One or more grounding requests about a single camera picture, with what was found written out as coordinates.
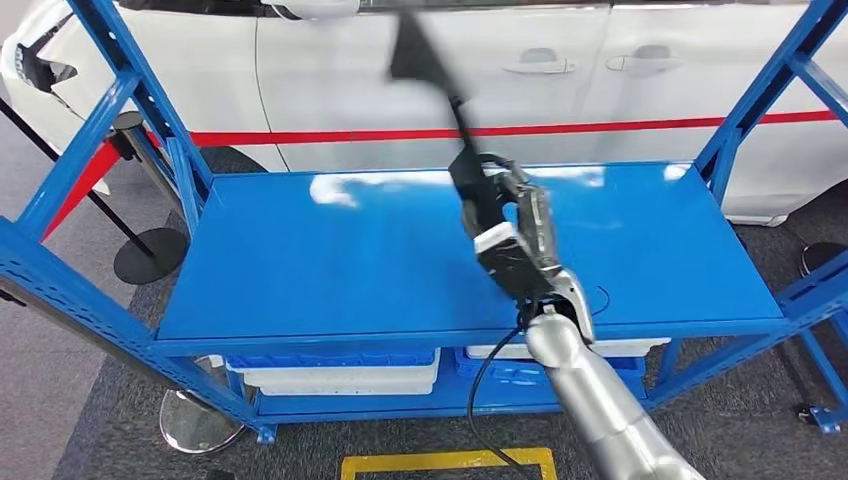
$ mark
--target stanchion base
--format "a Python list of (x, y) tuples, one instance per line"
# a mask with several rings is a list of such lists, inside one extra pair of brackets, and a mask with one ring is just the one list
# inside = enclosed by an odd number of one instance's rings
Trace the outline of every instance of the stanchion base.
[[(226, 385), (226, 367), (213, 367), (209, 357), (199, 359), (197, 364)], [(177, 390), (165, 392), (159, 409), (159, 431), (168, 445), (184, 453), (217, 452), (230, 445), (244, 429), (244, 425), (201, 406)]]
[(807, 245), (804, 247), (804, 251), (801, 252), (801, 262), (799, 265), (801, 275), (809, 275), (810, 272), (821, 267), (846, 249), (848, 247), (845, 245), (833, 242), (817, 242)]
[(138, 238), (153, 252), (146, 255), (127, 240), (115, 255), (115, 275), (130, 285), (144, 285), (164, 278), (177, 269), (188, 250), (188, 239), (172, 228), (154, 228), (141, 232)]

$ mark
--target blue crossbar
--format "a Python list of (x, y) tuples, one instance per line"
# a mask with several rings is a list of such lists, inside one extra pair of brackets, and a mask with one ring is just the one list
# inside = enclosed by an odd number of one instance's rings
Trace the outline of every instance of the blue crossbar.
[(794, 55), (789, 67), (822, 103), (848, 127), (848, 94), (812, 59)]
[(18, 225), (27, 234), (41, 240), (68, 192), (88, 164), (88, 159), (94, 155), (140, 80), (139, 74), (129, 67), (118, 72), (112, 86), (94, 106), (88, 120), (71, 140), (65, 153), (50, 170), (18, 218)]

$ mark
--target silver stanchion base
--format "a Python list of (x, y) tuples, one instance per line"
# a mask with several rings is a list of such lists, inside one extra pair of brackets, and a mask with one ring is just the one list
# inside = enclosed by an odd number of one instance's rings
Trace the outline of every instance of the silver stanchion base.
[[(226, 385), (224, 367), (213, 367), (209, 357), (199, 359), (197, 364)], [(190, 395), (177, 390), (165, 392), (159, 409), (162, 437), (168, 445), (184, 453), (216, 452), (230, 445), (244, 429), (244, 425), (200, 405)]]

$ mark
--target black stanchion post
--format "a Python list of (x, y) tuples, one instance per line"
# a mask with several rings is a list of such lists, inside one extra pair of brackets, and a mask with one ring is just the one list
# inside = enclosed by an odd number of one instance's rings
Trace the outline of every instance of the black stanchion post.
[[(59, 154), (2, 98), (0, 110), (47, 158), (53, 162), (59, 159)], [(136, 235), (97, 193), (89, 191), (86, 196), (128, 239), (115, 256), (113, 266), (118, 278), (132, 285), (142, 285), (163, 278), (180, 266), (188, 249), (188, 240), (182, 233), (170, 228), (154, 228)], [(177, 205), (182, 213), (179, 199)]]

